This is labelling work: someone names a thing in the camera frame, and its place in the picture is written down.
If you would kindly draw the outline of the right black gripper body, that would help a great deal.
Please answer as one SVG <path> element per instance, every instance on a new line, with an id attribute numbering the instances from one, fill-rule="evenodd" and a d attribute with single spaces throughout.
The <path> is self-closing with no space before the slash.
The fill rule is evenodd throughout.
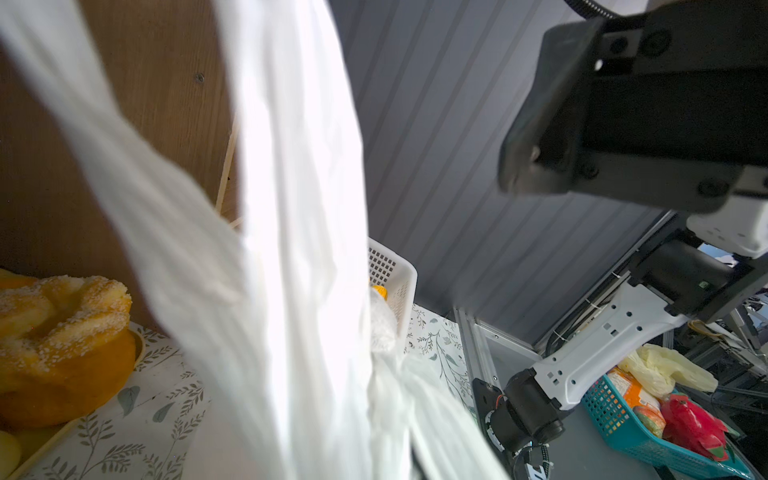
<path id="1" fill-rule="evenodd" d="M 767 196 L 767 5 L 676 1 L 549 29 L 499 188 L 689 213 Z"/>

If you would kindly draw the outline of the white plastic produce basket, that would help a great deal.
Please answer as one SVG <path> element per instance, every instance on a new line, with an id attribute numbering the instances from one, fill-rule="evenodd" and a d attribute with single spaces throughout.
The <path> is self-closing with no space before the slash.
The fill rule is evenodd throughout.
<path id="1" fill-rule="evenodd" d="M 387 290 L 386 302 L 398 321 L 397 349 L 403 352 L 411 320 L 417 286 L 417 271 L 406 259 L 393 250 L 368 239 L 369 280 Z"/>

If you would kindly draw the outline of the white plastic grocery bag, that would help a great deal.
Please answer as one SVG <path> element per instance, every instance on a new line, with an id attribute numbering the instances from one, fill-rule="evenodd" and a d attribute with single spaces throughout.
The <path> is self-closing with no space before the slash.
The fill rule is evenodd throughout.
<path id="1" fill-rule="evenodd" d="M 218 1 L 246 302 L 174 334 L 211 404 L 187 479 L 503 479 L 422 356 L 371 348 L 362 139 L 323 1 Z"/>

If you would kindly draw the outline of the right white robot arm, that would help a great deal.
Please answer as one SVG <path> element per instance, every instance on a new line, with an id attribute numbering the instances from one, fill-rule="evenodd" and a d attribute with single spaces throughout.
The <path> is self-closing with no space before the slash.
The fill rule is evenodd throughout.
<path id="1" fill-rule="evenodd" d="M 559 437 L 611 367 L 687 320 L 738 312 L 767 282 L 767 5 L 652 1 L 542 39 L 530 92 L 502 142 L 516 196 L 586 193 L 676 211 L 633 254 L 612 303 L 503 390 L 475 381 L 502 458 Z"/>

